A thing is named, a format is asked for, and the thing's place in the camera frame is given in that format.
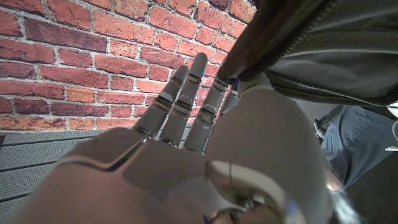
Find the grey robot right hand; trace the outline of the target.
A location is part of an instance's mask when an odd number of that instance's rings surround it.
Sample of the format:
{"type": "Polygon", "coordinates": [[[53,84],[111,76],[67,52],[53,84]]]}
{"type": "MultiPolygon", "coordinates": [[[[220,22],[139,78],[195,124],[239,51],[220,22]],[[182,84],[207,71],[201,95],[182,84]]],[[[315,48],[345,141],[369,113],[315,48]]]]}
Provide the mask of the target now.
{"type": "Polygon", "coordinates": [[[216,80],[183,135],[207,58],[180,67],[131,128],[78,143],[11,223],[328,223],[327,163],[264,73],[216,80]]]}

